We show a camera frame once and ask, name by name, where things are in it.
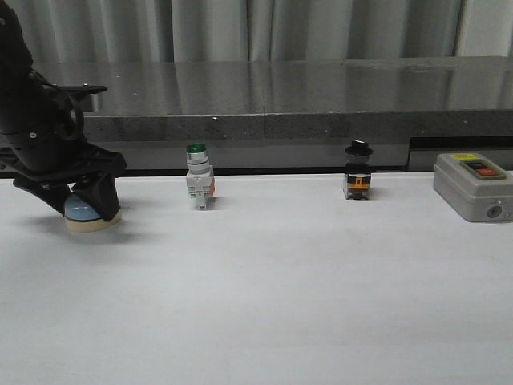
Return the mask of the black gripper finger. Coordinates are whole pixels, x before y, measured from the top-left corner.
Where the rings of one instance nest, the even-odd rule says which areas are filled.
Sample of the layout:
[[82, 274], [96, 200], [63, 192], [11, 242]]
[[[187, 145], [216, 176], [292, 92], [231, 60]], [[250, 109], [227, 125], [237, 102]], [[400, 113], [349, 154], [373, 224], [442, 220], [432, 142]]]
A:
[[67, 198], [71, 195], [71, 190], [67, 184], [44, 188], [40, 183], [29, 180], [24, 176], [16, 176], [13, 181], [13, 186], [44, 201], [62, 216], [65, 215], [65, 203]]
[[97, 172], [86, 176], [73, 186], [72, 194], [90, 204], [106, 221], [120, 210], [115, 178], [109, 173]]

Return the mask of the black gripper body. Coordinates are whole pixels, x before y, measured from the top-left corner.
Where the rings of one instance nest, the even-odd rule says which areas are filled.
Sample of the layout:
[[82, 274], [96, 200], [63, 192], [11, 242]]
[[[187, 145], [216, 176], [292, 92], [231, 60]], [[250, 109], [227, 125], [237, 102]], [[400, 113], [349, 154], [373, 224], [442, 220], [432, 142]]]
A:
[[105, 86], [54, 84], [1, 86], [1, 163], [28, 180], [72, 183], [82, 176], [120, 176], [127, 162], [87, 142], [80, 102]]

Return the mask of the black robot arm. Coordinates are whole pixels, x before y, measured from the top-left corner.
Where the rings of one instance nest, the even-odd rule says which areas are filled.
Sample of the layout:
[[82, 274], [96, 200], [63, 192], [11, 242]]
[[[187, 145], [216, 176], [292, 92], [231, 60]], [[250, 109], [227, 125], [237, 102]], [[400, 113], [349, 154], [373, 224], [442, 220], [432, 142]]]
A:
[[115, 179], [123, 155], [87, 141], [81, 101], [105, 86], [59, 86], [33, 68], [14, 10], [1, 3], [1, 166], [14, 186], [60, 213], [74, 231], [121, 218]]

